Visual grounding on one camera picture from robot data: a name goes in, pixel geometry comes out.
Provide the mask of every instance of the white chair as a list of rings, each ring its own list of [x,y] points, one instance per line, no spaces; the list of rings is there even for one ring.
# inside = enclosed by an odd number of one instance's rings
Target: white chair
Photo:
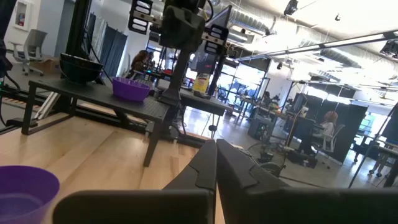
[[[42,45],[47,35],[46,32],[31,29],[29,35],[26,38],[24,46],[24,51],[20,52],[17,46],[22,46],[22,44],[10,41],[14,45],[14,58],[17,62],[22,63],[22,71],[24,75],[28,75],[29,72],[39,72],[40,76],[43,76],[43,71],[39,69],[30,67],[31,62],[41,62],[43,61],[42,55]]]
[[[328,134],[322,134],[322,138],[319,139],[320,141],[314,141],[311,142],[311,145],[315,148],[315,150],[317,150],[317,153],[319,151],[323,151],[323,152],[334,152],[335,151],[335,145],[336,145],[336,141],[337,141],[337,135],[338,133],[345,127],[345,125],[341,124],[339,125],[336,129],[335,132],[333,133],[333,136],[330,136]],[[326,161],[323,161],[323,164],[326,164],[326,168],[330,169],[330,156],[328,154],[326,154],[328,156],[328,159]]]

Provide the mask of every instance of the woman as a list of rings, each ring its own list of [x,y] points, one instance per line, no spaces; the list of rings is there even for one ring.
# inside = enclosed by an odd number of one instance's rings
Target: woman
[[[323,129],[320,130],[318,133],[312,134],[303,139],[300,147],[298,148],[298,151],[304,151],[305,154],[313,156],[314,152],[311,149],[312,142],[316,141],[321,143],[323,142],[324,135],[333,136],[333,134],[335,133],[336,121],[338,119],[337,113],[334,111],[329,111],[324,115],[323,119],[324,122],[320,124]]]
[[[143,72],[148,58],[148,51],[141,50],[132,60],[130,74],[126,78],[131,78],[134,75],[134,71]]]

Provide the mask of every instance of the office chair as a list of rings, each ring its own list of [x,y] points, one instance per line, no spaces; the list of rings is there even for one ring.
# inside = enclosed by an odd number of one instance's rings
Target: office chair
[[[46,32],[31,29],[29,35],[26,38],[24,46],[24,51],[19,52],[17,46],[22,46],[22,44],[18,44],[15,42],[10,43],[14,45],[14,58],[17,62],[22,63],[22,71],[24,75],[28,76],[29,72],[38,72],[40,76],[43,76],[43,71],[30,67],[29,64],[31,62],[41,62],[43,61],[42,55],[42,45],[47,35]]]
[[[320,141],[313,141],[311,142],[311,145],[317,150],[317,154],[319,151],[323,152],[334,152],[335,151],[335,145],[337,141],[337,135],[338,133],[345,127],[345,125],[341,124],[339,125],[336,129],[335,132],[333,133],[333,136],[330,136],[328,134],[322,134],[322,143]],[[326,161],[323,161],[322,164],[326,164],[326,168],[330,169],[330,156],[327,154],[328,159]]]

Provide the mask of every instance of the purple bowl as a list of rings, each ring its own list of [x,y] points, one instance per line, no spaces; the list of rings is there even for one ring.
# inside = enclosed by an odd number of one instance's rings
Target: purple bowl
[[[46,170],[0,167],[0,224],[39,224],[59,190],[57,177]]]
[[[113,94],[117,97],[131,101],[144,101],[149,91],[149,86],[137,81],[120,77],[113,79]]]

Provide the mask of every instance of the black bowl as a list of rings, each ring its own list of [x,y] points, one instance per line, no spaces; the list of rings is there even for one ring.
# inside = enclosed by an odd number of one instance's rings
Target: black bowl
[[[80,67],[86,67],[92,70],[101,70],[104,65],[96,62],[92,62],[90,60],[86,60],[80,57],[68,55],[68,54],[61,54],[61,60],[64,62],[72,63],[78,65]]]
[[[93,70],[74,63],[60,61],[62,74],[71,82],[86,84],[96,80],[101,75],[101,70]]]

